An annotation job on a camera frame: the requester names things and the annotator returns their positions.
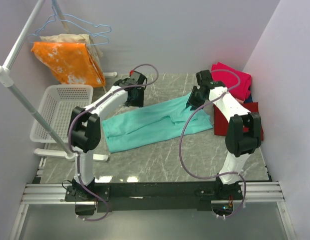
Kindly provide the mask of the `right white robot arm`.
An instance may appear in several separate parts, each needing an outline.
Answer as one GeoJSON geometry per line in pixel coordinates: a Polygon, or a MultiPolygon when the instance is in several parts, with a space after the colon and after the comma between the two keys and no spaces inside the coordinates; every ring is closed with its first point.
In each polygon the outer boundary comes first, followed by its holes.
{"type": "Polygon", "coordinates": [[[240,172],[251,154],[261,145],[261,117],[244,108],[221,81],[214,81],[209,70],[196,73],[198,87],[193,87],[186,103],[192,110],[213,103],[228,122],[225,145],[227,156],[214,187],[217,198],[224,200],[232,193],[231,184],[240,180],[240,172]]]}

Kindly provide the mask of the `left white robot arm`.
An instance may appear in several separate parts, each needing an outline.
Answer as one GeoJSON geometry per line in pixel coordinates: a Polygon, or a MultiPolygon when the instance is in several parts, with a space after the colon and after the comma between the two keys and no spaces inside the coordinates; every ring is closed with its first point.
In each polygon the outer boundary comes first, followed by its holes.
{"type": "Polygon", "coordinates": [[[93,175],[93,151],[101,140],[101,122],[122,104],[142,107],[147,78],[135,70],[130,76],[116,81],[110,90],[95,102],[82,108],[76,107],[71,114],[68,130],[70,151],[76,156],[76,173],[72,186],[83,201],[95,194],[93,175]]]}

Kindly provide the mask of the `teal t shirt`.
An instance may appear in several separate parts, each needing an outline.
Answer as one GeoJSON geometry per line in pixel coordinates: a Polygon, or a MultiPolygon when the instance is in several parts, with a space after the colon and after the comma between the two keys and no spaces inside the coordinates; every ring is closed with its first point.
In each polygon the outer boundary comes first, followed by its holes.
{"type": "Polygon", "coordinates": [[[110,153],[177,138],[192,115],[190,94],[128,111],[102,121],[110,153]]]}

